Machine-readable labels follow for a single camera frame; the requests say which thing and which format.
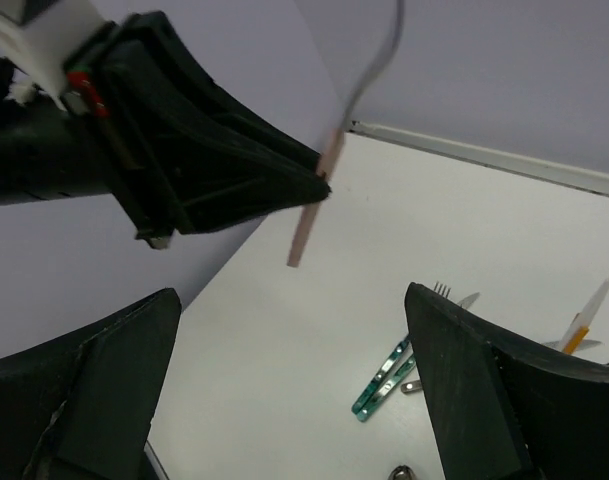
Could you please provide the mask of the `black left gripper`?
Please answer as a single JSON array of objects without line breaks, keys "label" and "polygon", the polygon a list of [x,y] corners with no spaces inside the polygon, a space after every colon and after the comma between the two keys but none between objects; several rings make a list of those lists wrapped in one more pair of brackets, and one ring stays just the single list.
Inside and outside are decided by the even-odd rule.
[{"label": "black left gripper", "polygon": [[151,198],[157,191],[148,142],[155,12],[161,11],[107,20],[65,63],[85,114],[59,109],[42,89],[28,104],[17,103],[10,87],[27,76],[0,54],[0,205],[109,193],[151,248],[165,249],[181,234],[163,229]]}]

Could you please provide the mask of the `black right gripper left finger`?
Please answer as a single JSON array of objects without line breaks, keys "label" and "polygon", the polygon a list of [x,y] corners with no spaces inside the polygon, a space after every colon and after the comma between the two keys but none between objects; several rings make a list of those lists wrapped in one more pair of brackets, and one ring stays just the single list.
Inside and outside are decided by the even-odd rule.
[{"label": "black right gripper left finger", "polygon": [[0,479],[163,479],[148,444],[182,307],[159,290],[0,358]]}]

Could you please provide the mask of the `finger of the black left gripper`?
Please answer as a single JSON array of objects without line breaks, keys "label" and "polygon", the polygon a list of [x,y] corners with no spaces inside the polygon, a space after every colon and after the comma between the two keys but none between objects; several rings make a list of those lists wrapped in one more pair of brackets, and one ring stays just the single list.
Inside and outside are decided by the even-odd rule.
[{"label": "finger of the black left gripper", "polygon": [[208,233],[325,200],[318,153],[246,108],[189,53],[168,17],[151,16],[148,78],[152,200],[163,229]]}]

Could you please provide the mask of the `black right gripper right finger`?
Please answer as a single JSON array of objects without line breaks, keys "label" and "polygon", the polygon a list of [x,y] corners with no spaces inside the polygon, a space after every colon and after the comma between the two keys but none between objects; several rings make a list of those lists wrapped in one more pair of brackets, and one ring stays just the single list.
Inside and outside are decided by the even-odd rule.
[{"label": "black right gripper right finger", "polygon": [[412,283],[411,345],[448,479],[609,479],[609,366]]}]

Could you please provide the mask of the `pink-handled fork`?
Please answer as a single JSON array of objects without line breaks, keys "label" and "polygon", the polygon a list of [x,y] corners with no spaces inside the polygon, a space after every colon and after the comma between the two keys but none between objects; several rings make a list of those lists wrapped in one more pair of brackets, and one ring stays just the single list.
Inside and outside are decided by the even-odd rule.
[{"label": "pink-handled fork", "polygon": [[[325,182],[329,182],[334,174],[344,147],[345,134],[352,125],[352,115],[357,104],[368,88],[387,69],[398,51],[404,31],[405,10],[405,1],[399,0],[395,2],[394,15],[389,32],[373,59],[368,64],[368,67],[361,74],[353,87],[344,106],[341,119],[337,124],[337,127],[333,130],[327,148],[318,160],[316,174]],[[300,266],[320,207],[321,202],[309,204],[303,208],[292,239],[287,260],[288,267],[298,268]]]}]

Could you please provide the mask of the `white chopstick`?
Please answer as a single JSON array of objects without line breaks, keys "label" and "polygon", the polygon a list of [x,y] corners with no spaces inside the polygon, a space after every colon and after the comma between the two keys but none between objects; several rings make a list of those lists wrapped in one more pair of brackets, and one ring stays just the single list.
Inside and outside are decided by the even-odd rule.
[{"label": "white chopstick", "polygon": [[602,303],[604,302],[607,294],[609,292],[609,277],[600,285],[597,291],[591,296],[587,304],[583,307],[583,309],[575,316],[567,331],[565,332],[562,339],[558,342],[556,349],[560,352],[563,345],[570,339],[572,334],[580,327],[580,326],[588,326],[590,325],[595,318],[597,312],[599,311]]}]

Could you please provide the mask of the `orange chopstick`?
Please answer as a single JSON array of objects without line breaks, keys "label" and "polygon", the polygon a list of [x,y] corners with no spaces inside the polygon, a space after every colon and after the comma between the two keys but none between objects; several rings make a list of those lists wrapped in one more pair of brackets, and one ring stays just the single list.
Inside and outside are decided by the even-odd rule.
[{"label": "orange chopstick", "polygon": [[588,326],[580,326],[563,345],[561,351],[565,354],[573,354],[581,345],[583,339],[588,334],[590,328]]}]

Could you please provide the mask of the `black-handled knife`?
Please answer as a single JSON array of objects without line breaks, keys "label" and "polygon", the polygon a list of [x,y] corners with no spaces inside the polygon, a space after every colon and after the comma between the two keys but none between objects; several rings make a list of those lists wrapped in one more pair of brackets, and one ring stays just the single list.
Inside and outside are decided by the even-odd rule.
[{"label": "black-handled knife", "polygon": [[414,380],[408,383],[403,384],[400,387],[400,391],[405,394],[413,394],[422,390],[422,382],[420,380]]}]

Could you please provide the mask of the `black-handled spoon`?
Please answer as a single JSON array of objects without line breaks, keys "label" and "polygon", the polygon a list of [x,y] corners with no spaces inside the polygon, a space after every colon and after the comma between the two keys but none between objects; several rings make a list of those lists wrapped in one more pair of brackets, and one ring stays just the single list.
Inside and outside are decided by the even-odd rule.
[{"label": "black-handled spoon", "polygon": [[387,477],[387,480],[416,480],[414,471],[408,465],[395,467]]}]

